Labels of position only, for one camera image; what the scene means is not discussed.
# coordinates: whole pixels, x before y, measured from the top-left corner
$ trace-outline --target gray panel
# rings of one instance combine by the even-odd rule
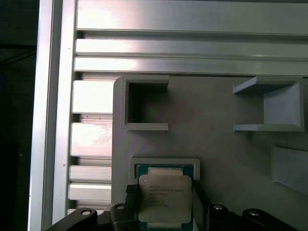
[[[111,157],[112,120],[104,124],[72,124],[72,156]]]
[[[76,57],[75,71],[306,76],[308,62]]]
[[[195,57],[307,61],[308,45],[281,42],[212,41],[197,38],[92,36],[77,39],[78,56]]]
[[[88,113],[80,114],[79,122],[86,124],[106,124],[108,121],[112,121],[112,114],[98,114],[98,113]]]
[[[272,181],[308,195],[308,152],[271,148]]]
[[[120,73],[99,73],[99,72],[82,72],[82,80],[114,80],[121,77]]]
[[[265,2],[79,0],[77,28],[306,35],[307,11]]]
[[[74,81],[73,113],[112,113],[114,80]]]
[[[70,200],[111,200],[111,184],[106,183],[71,183],[69,185]]]
[[[111,167],[71,166],[69,178],[72,182],[111,183]]]
[[[114,100],[112,202],[122,202],[131,157],[198,158],[200,183],[211,201],[241,214],[259,208],[294,226],[308,230],[308,197],[272,184],[270,145],[283,143],[308,150],[308,133],[233,134],[234,124],[263,120],[263,98],[236,97],[232,85],[248,78],[169,77],[168,132],[125,132],[120,129],[121,102]],[[308,82],[303,80],[304,93]],[[121,94],[115,82],[114,99]]]

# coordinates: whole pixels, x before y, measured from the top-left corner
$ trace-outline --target gray 3d-printed bracket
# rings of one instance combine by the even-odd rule
[[[271,178],[308,195],[308,152],[271,147]]]
[[[144,118],[144,99],[167,94],[168,76],[127,75],[121,77],[121,128],[123,130],[168,130],[168,123]]]
[[[233,131],[304,131],[301,81],[301,77],[254,77],[233,86],[233,94],[264,97],[264,124],[234,125]]]

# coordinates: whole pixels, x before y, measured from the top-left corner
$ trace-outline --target metal screw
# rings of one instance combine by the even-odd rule
[[[249,211],[249,214],[252,216],[259,216],[259,213],[257,211]]]
[[[85,210],[85,211],[82,211],[82,215],[89,215],[91,212],[90,211],[87,211],[87,210]]]
[[[215,205],[215,206],[214,206],[214,209],[222,210],[222,207],[221,207],[220,205]]]

